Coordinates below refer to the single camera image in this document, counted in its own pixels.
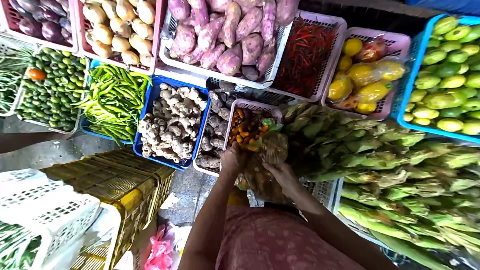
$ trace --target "pink plastic bag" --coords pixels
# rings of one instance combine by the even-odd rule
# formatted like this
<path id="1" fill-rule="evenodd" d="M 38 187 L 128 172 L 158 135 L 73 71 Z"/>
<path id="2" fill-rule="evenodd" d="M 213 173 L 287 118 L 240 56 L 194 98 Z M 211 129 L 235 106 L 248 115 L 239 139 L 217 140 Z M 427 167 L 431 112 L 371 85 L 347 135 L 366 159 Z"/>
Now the pink plastic bag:
<path id="1" fill-rule="evenodd" d="M 165 225 L 158 228 L 157 234 L 150 237 L 152 252 L 145 262 L 145 270 L 168 270 L 172 265 L 172 246 L 170 240 L 162 241 Z"/>

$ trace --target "pink patterned shirt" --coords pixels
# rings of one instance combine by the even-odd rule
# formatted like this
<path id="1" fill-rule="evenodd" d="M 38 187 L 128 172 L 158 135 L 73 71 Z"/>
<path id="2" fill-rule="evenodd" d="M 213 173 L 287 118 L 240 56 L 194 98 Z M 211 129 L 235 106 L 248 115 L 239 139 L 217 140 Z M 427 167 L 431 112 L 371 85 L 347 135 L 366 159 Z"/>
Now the pink patterned shirt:
<path id="1" fill-rule="evenodd" d="M 275 209 L 229 207 L 217 270 L 365 270 L 299 217 Z"/>

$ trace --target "tomato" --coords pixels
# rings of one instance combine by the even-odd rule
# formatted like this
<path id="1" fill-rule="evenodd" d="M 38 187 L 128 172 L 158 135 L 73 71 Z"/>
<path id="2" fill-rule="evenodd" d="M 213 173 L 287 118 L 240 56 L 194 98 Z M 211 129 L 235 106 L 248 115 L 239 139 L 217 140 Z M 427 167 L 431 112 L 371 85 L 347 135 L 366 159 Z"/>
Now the tomato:
<path id="1" fill-rule="evenodd" d="M 47 74 L 39 69 L 32 68 L 28 71 L 28 77 L 32 80 L 45 80 Z"/>

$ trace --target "potato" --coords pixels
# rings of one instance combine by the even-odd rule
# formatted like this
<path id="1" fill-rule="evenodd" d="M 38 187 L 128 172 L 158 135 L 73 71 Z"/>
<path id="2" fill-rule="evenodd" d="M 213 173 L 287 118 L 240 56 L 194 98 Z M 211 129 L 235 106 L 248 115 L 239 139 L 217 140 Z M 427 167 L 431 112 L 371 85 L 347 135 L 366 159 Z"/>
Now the potato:
<path id="1" fill-rule="evenodd" d="M 275 42 L 265 47 L 257 61 L 258 76 L 262 77 L 275 61 L 276 49 Z"/>
<path id="2" fill-rule="evenodd" d="M 198 35 L 198 47 L 208 51 L 212 45 L 215 46 L 216 37 L 224 22 L 225 17 L 220 17 L 203 26 Z"/>
<path id="3" fill-rule="evenodd" d="M 200 61 L 203 55 L 204 51 L 197 46 L 191 53 L 187 53 L 180 58 L 186 64 L 195 64 Z"/>
<path id="4" fill-rule="evenodd" d="M 225 12 L 232 0 L 207 0 L 207 4 L 212 12 Z"/>
<path id="5" fill-rule="evenodd" d="M 233 49 L 226 50 L 216 62 L 218 70 L 227 75 L 233 76 L 239 70 L 241 66 L 242 52 L 240 44 L 235 45 Z"/>
<path id="6" fill-rule="evenodd" d="M 241 72 L 243 73 L 243 76 L 251 81 L 258 80 L 258 71 L 252 66 L 242 66 Z"/>
<path id="7" fill-rule="evenodd" d="M 264 17 L 262 19 L 262 37 L 265 43 L 270 44 L 275 27 L 276 4 L 275 0 L 265 0 Z"/>
<path id="8" fill-rule="evenodd" d="M 276 24 L 278 26 L 287 26 L 299 10 L 300 0 L 277 0 L 276 2 Z"/>
<path id="9" fill-rule="evenodd" d="M 240 22 L 241 8 L 236 3 L 233 2 L 228 5 L 227 10 L 225 11 L 225 23 L 223 24 L 223 40 L 225 45 L 229 48 L 233 47 L 236 43 L 235 41 L 235 30 Z"/>
<path id="10" fill-rule="evenodd" d="M 241 41 L 246 36 L 250 35 L 253 30 L 262 22 L 262 10 L 259 8 L 252 8 L 245 17 L 240 21 L 235 38 Z"/>
<path id="11" fill-rule="evenodd" d="M 190 16 L 190 5 L 187 0 L 168 0 L 168 8 L 177 20 L 185 20 Z"/>
<path id="12" fill-rule="evenodd" d="M 262 53 L 264 39 L 259 34 L 250 34 L 241 42 L 243 52 L 242 65 L 255 65 L 257 59 Z"/>
<path id="13" fill-rule="evenodd" d="M 178 25 L 177 36 L 170 48 L 170 57 L 177 58 L 190 53 L 195 48 L 195 30 L 189 25 Z"/>
<path id="14" fill-rule="evenodd" d="M 216 65 L 216 61 L 225 51 L 224 44 L 218 44 L 215 49 L 210 50 L 202 56 L 200 60 L 200 66 L 205 69 L 211 69 Z"/>

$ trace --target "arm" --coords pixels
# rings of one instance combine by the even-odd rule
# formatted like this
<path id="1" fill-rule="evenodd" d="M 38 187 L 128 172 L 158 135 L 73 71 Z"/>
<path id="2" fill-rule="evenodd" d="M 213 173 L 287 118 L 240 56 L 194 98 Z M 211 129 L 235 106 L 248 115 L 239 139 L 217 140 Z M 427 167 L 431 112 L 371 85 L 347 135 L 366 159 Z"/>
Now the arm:
<path id="1" fill-rule="evenodd" d="M 366 270 L 397 270 L 398 268 L 374 244 L 354 233 L 316 198 L 309 194 L 295 177 L 290 166 L 281 164 L 277 170 L 264 163 L 285 196 L 292 199 L 317 235 Z"/>
<path id="2" fill-rule="evenodd" d="M 237 142 L 222 153 L 222 171 L 193 224 L 179 270 L 215 269 L 223 239 L 228 196 L 243 163 Z"/>

